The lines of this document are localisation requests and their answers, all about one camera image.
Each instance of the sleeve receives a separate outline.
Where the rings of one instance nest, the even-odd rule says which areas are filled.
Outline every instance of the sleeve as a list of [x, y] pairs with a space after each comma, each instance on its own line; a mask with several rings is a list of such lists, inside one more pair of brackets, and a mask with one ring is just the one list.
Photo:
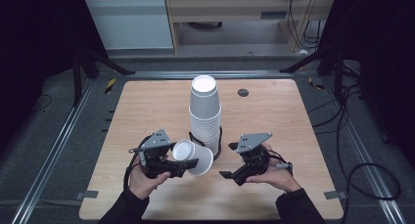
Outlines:
[[275, 204], [285, 224], [326, 223], [303, 188], [283, 194]]
[[113, 207], [101, 218], [98, 224], [125, 223], [132, 224], [141, 220], [150, 198], [140, 200], [129, 189], [119, 195]]

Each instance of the gray gripper bracket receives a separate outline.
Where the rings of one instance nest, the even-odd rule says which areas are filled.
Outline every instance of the gray gripper bracket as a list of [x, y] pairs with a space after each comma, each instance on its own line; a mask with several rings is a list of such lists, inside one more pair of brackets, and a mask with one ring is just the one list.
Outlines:
[[238, 143], [238, 154], [249, 152], [272, 137], [272, 133], [243, 134]]
[[144, 157], [144, 151], [154, 148], [160, 148], [165, 145], [171, 144], [170, 139], [165, 134], [164, 129], [159, 129], [155, 134], [152, 135], [143, 145], [139, 148], [139, 154], [141, 164], [146, 166], [146, 158]]
[[77, 201], [83, 201], [84, 198], [97, 198], [98, 191], [85, 191], [83, 193], [76, 193], [75, 199]]
[[347, 199], [347, 194], [345, 192], [338, 192], [338, 191], [325, 192], [324, 196], [326, 197], [326, 200], [331, 200], [331, 199], [336, 199], [336, 198], [339, 198], [339, 200]]

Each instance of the robotic hand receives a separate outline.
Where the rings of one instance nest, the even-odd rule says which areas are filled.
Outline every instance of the robotic hand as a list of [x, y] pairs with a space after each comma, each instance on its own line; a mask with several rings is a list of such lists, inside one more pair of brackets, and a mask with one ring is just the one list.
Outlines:
[[233, 179], [239, 186], [244, 185], [248, 177], [254, 175], [263, 174], [269, 164], [271, 157], [278, 158], [283, 163], [276, 165], [277, 167], [287, 168], [293, 173], [293, 165], [290, 162], [285, 162], [284, 159], [279, 156], [272, 156], [261, 145], [268, 138], [272, 136], [272, 133], [259, 133], [259, 134], [243, 134], [241, 135], [239, 143], [229, 144], [229, 148], [241, 155], [244, 165], [235, 172], [219, 171], [219, 173], [226, 179]]
[[131, 173], [134, 160], [140, 155], [141, 167], [149, 178], [157, 178], [164, 172], [170, 172], [170, 178], [182, 177], [186, 169], [194, 168], [198, 164], [198, 158], [188, 161], [170, 161], [166, 159], [168, 150], [172, 150], [175, 143], [171, 143], [163, 129], [153, 135], [147, 136], [136, 149], [129, 150], [134, 156], [125, 170], [124, 188], [128, 186], [128, 178]]

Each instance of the human hand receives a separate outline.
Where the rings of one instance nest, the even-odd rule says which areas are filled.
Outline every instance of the human hand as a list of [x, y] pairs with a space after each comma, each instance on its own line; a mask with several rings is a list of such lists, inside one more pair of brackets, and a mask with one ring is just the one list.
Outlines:
[[168, 177], [170, 177], [170, 172], [164, 172], [159, 175], [159, 177], [151, 179], [144, 174], [141, 164], [138, 163], [140, 163], [140, 157], [137, 157], [134, 160], [133, 164], [137, 165], [131, 170], [128, 188], [137, 198], [144, 200], [158, 187], [158, 185], [161, 185]]
[[[273, 155], [272, 148], [266, 143], [262, 143], [262, 146], [268, 150], [270, 155]], [[296, 181], [293, 175], [285, 168], [277, 168], [275, 165], [281, 163], [279, 159], [271, 157], [269, 159], [269, 166], [266, 171], [261, 175], [248, 177], [247, 183], [268, 183], [269, 185], [281, 189], [286, 193], [290, 193], [301, 188], [300, 184]]]

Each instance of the wooden tabletop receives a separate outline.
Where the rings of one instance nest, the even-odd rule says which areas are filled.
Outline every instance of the wooden tabletop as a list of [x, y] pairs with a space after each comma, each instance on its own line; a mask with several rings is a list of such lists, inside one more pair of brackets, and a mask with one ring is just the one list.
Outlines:
[[[271, 132], [266, 141], [294, 165], [294, 175], [325, 219], [339, 219], [339, 200], [326, 200], [334, 185], [317, 143], [299, 89], [290, 79], [219, 79], [222, 106], [222, 153], [211, 169], [195, 177], [167, 179], [150, 195], [144, 219], [159, 220], [263, 220], [278, 219], [276, 199], [283, 194], [266, 184], [238, 186], [218, 171], [234, 172], [241, 157], [228, 148], [241, 134]], [[111, 127], [98, 158], [79, 216], [100, 219], [122, 191], [129, 149], [163, 128], [172, 142], [189, 139], [191, 80], [130, 81], [122, 91]], [[240, 97], [238, 90], [249, 95]]]

